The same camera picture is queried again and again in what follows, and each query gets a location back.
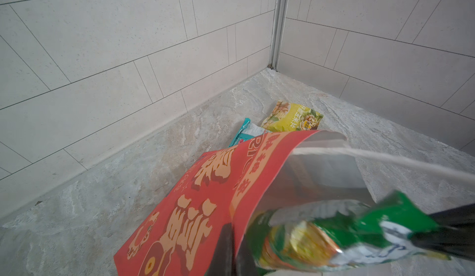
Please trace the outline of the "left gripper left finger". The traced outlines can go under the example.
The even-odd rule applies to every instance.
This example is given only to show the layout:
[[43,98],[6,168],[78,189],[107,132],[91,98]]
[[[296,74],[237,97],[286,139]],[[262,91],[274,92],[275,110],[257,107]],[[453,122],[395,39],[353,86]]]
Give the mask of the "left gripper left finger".
[[234,231],[231,224],[222,227],[206,276],[232,276],[234,260]]

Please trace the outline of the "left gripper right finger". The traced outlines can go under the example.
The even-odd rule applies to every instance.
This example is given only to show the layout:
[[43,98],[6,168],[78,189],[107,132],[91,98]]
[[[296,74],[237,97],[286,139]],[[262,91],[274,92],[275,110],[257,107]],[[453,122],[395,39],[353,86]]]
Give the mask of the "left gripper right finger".
[[257,266],[254,262],[251,250],[244,239],[235,257],[236,276],[259,276]]

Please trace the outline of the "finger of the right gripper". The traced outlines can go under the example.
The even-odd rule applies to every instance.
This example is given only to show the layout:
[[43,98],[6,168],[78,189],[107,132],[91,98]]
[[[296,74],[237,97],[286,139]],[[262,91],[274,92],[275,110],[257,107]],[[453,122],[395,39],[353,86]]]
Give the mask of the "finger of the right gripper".
[[468,261],[475,259],[475,206],[469,204],[430,214],[439,226],[410,236],[412,244]]

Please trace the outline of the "red paper gift bag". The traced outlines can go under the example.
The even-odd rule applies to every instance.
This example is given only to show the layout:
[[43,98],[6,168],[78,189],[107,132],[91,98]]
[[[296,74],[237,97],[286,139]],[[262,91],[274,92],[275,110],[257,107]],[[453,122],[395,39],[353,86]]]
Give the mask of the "red paper gift bag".
[[354,149],[331,131],[266,133],[206,152],[115,254],[120,276],[205,276],[221,229],[231,224],[235,257],[248,226],[268,210],[327,200],[375,202],[356,159],[473,182],[470,173]]

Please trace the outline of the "teal snack packet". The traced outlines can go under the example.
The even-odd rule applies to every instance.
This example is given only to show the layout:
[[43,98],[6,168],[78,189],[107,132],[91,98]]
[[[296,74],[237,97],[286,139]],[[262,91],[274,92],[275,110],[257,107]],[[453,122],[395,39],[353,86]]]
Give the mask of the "teal snack packet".
[[265,128],[253,124],[249,118],[245,118],[236,136],[231,141],[229,147],[236,146],[242,142],[248,141],[265,133],[269,133],[269,131]]

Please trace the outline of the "yellow green snack packet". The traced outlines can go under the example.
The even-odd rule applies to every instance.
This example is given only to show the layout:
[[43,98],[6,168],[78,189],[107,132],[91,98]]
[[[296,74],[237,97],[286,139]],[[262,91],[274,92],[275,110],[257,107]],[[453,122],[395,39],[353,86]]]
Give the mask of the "yellow green snack packet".
[[304,105],[279,101],[261,127],[271,132],[317,130],[323,117]]

